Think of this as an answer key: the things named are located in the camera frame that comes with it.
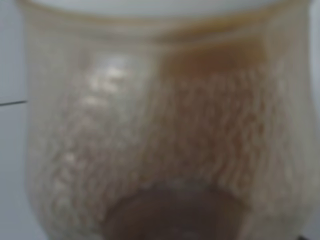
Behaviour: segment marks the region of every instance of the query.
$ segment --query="white background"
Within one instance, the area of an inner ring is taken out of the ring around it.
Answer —
[[[320,0],[313,3],[312,25],[313,90],[317,96],[320,95]],[[0,240],[45,240],[24,192],[27,105],[13,104],[27,100],[22,36],[22,19],[13,0],[0,0]],[[315,97],[315,101],[320,110],[320,97]],[[320,209],[314,213],[304,235],[310,240],[320,239]]]

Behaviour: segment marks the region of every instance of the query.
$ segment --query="white lid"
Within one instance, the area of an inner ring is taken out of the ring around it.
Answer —
[[[256,9],[283,0],[31,0],[76,13],[110,17],[203,17]]]

